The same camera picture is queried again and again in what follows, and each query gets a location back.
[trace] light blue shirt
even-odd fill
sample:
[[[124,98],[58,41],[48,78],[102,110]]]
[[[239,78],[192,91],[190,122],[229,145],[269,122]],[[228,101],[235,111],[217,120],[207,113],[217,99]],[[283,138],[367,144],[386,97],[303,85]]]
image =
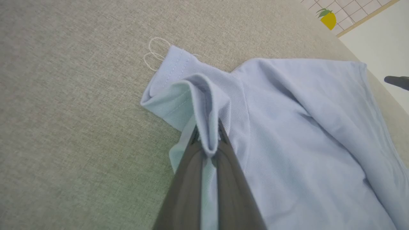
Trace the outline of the light blue shirt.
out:
[[[409,181],[366,65],[250,59],[227,73],[172,46],[141,105],[215,153],[220,118],[268,229],[409,229]],[[217,229],[216,171],[204,167],[202,229]]]

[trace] green leaf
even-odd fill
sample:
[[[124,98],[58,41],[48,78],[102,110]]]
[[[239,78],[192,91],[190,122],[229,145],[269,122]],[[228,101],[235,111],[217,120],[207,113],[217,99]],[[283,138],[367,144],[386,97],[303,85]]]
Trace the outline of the green leaf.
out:
[[[321,10],[326,10],[325,8],[322,8]],[[319,11],[317,11],[317,12],[315,12],[315,13],[318,13],[318,12],[320,12],[321,10],[319,10]]]
[[[326,10],[322,11],[322,12],[319,14],[318,17],[319,17],[319,18],[320,18],[320,17],[324,17],[325,15],[327,15],[327,14],[329,14],[329,13],[331,13],[331,11],[326,9]]]

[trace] white thread loop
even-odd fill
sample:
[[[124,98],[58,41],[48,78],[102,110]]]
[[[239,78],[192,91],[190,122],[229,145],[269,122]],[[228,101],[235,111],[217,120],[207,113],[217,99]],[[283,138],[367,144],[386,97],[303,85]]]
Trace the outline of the white thread loop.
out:
[[[145,64],[146,64],[146,66],[148,66],[149,69],[151,69],[151,70],[153,70],[153,71],[156,72],[157,69],[152,68],[152,67],[146,62],[146,56],[147,56],[148,54],[153,54],[153,55],[156,54],[156,55],[162,57],[163,59],[165,59],[165,58],[164,58],[162,55],[160,55],[160,54],[158,54],[158,53],[154,53],[154,52],[149,52],[149,53],[147,53],[147,54],[144,55],[144,62],[145,62]]]
[[[163,60],[165,59],[164,56],[162,56],[162,55],[160,55],[160,54],[155,53],[155,52],[152,51],[151,43],[152,43],[152,41],[155,40],[155,39],[159,39],[159,40],[162,40],[162,41],[166,42],[166,43],[169,45],[169,48],[171,47],[171,44],[170,44],[166,39],[163,39],[163,38],[160,38],[160,37],[154,37],[154,38],[152,38],[152,39],[149,41],[149,44],[148,44],[149,53],[147,53],[147,54],[144,55],[144,62],[145,62],[146,66],[147,66],[149,69],[151,69],[152,71],[155,71],[155,72],[156,72],[157,69],[152,68],[152,67],[148,64],[148,62],[146,61],[146,56],[147,56],[148,54],[152,54],[152,55],[153,55],[156,59],[158,59],[159,61],[163,61]],[[193,54],[193,56],[195,56],[195,57],[201,57],[201,56],[198,55],[198,54]]]
[[[149,41],[149,44],[148,44],[148,49],[149,49],[149,51],[150,51],[150,52],[155,56],[155,58],[158,59],[158,60],[161,60],[159,57],[162,57],[162,60],[161,60],[161,61],[163,61],[163,59],[165,59],[165,58],[164,58],[162,55],[158,55],[157,53],[152,52],[151,43],[152,43],[152,41],[155,40],[155,39],[159,39],[159,40],[162,40],[162,41],[166,42],[166,43],[169,45],[169,48],[171,47],[171,44],[170,44],[166,39],[163,39],[163,38],[160,38],[160,37],[154,37],[153,39],[151,39],[151,40]]]

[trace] stitching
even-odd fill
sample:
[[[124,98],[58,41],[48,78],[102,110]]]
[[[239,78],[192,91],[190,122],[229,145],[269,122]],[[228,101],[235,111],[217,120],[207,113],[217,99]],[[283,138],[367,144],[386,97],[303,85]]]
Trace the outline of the stitching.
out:
[[[177,99],[177,98],[179,98],[179,97],[181,97],[181,96],[185,95],[187,92],[190,92],[190,90],[186,90],[186,91],[184,91],[184,92],[183,92],[181,95],[179,95],[179,96],[175,97],[173,100],[175,100],[175,99]]]
[[[189,60],[190,60],[190,57],[189,57],[189,58],[186,60],[186,62],[184,63],[184,66],[183,66],[183,68],[182,68],[182,71],[180,72],[180,74],[179,74],[177,80],[179,80],[180,77],[182,76],[182,73],[184,72],[184,70],[185,70],[185,68],[186,68],[187,63],[189,62]]]
[[[183,53],[183,50],[180,51],[180,54],[179,54],[179,56],[178,56],[178,59],[176,60],[175,65],[172,67],[172,70],[169,72],[168,77],[166,78],[166,81],[163,83],[163,87],[162,87],[162,88],[164,88],[164,85],[169,81],[169,77],[171,76],[172,72],[175,70],[176,65],[179,63],[180,57],[182,56],[182,53]]]
[[[174,110],[170,111],[168,114],[165,115],[165,117],[169,116],[171,113],[175,112],[179,107],[181,107],[182,105],[184,105],[187,101],[189,100],[186,99],[184,102],[182,102],[178,107],[176,107]]]

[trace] white wall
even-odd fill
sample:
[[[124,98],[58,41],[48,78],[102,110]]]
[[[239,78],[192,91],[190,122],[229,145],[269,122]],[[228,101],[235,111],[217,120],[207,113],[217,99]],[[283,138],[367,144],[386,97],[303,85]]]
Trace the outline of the white wall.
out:
[[[409,91],[384,82],[409,77],[409,0],[400,0],[339,38],[409,114]]]

